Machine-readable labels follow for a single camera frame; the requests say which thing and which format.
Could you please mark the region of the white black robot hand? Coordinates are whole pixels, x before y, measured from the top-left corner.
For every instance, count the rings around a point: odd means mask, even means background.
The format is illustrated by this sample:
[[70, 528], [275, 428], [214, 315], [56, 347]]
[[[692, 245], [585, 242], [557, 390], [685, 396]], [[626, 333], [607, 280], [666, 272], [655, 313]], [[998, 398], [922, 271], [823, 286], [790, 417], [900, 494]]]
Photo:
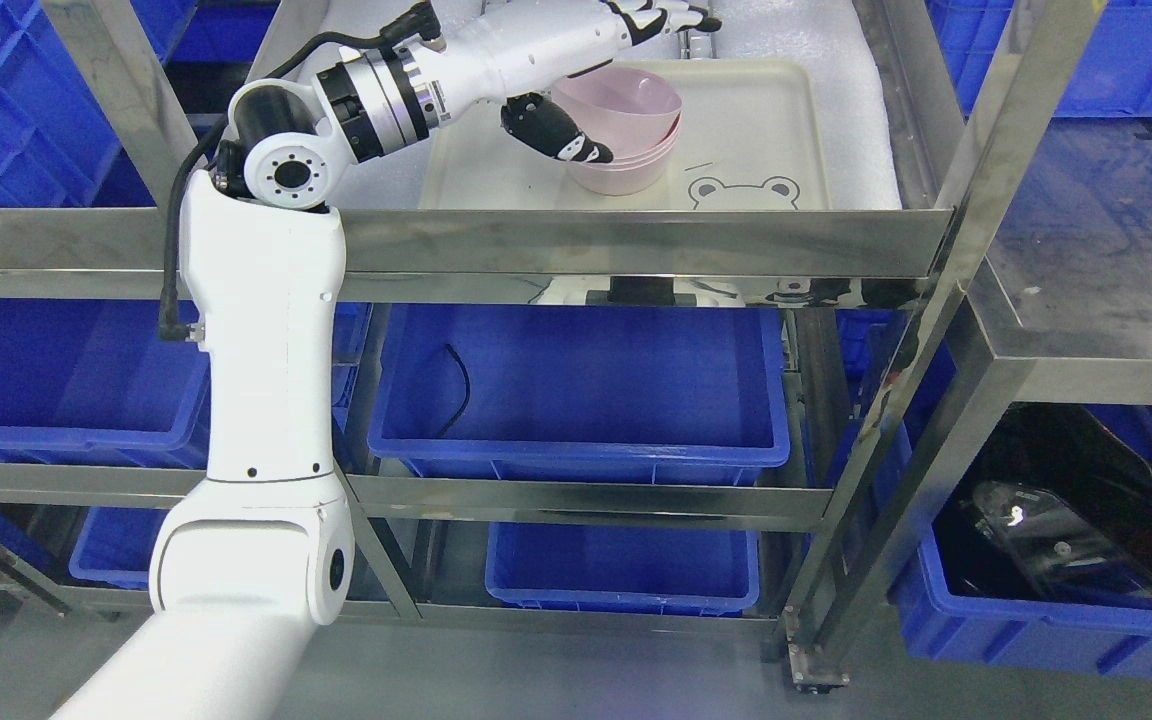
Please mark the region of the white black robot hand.
[[721, 26], [689, 1], [511, 1], [458, 28], [444, 50], [420, 47], [417, 65], [435, 88], [440, 126], [493, 103], [503, 131], [545, 158], [608, 164], [611, 149], [550, 100], [550, 88], [659, 36]]

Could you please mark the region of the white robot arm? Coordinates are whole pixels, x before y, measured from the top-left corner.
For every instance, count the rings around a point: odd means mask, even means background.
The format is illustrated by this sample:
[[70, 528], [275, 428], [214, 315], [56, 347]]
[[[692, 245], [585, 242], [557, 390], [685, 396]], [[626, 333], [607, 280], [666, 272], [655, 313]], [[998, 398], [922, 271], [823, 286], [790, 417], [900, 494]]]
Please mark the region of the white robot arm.
[[210, 168], [185, 160], [174, 181], [159, 329], [209, 355], [205, 477], [157, 535], [154, 615], [58, 719], [266, 719], [343, 609], [355, 533], [329, 365], [346, 236], [326, 197], [445, 118], [406, 46], [347, 47], [311, 85], [278, 70], [242, 88], [236, 156], [217, 141]]

